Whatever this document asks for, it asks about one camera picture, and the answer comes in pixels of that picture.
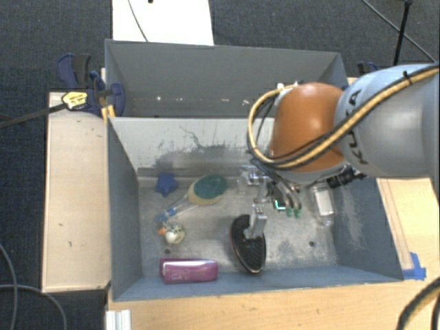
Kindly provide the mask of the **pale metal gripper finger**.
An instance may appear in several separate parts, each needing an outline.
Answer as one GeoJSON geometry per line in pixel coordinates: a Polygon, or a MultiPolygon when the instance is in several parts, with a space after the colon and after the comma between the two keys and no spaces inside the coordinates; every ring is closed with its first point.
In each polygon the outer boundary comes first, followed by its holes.
{"type": "Polygon", "coordinates": [[[267,223],[267,215],[264,213],[263,204],[253,203],[252,212],[249,216],[248,227],[244,229],[246,239],[264,237],[264,229],[267,223]]]}
{"type": "Polygon", "coordinates": [[[242,185],[259,186],[262,179],[262,174],[256,167],[243,167],[241,169],[240,183],[242,185]]]}

